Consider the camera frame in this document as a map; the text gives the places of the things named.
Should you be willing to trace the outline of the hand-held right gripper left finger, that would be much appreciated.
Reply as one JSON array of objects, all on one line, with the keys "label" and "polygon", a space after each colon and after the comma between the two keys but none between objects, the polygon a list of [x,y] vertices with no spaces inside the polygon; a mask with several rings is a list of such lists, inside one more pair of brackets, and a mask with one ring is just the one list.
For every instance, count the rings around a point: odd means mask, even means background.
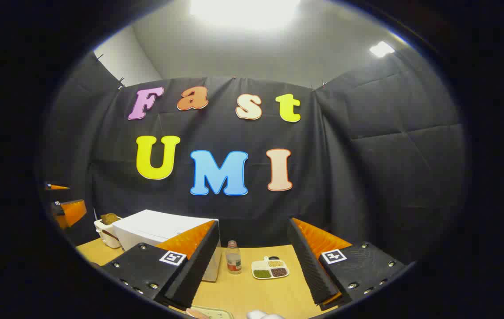
[{"label": "hand-held right gripper left finger", "polygon": [[219,224],[210,220],[157,245],[140,242],[100,270],[138,295],[185,310],[192,305],[219,239]]}]

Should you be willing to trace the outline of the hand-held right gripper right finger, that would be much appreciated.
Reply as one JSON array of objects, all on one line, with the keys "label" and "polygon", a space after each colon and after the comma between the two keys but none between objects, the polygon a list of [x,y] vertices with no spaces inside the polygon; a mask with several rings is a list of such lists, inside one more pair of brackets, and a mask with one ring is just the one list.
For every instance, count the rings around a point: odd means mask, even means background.
[{"label": "hand-held right gripper right finger", "polygon": [[289,220],[287,235],[321,310],[377,293],[406,268],[368,241],[351,244],[297,218]]}]

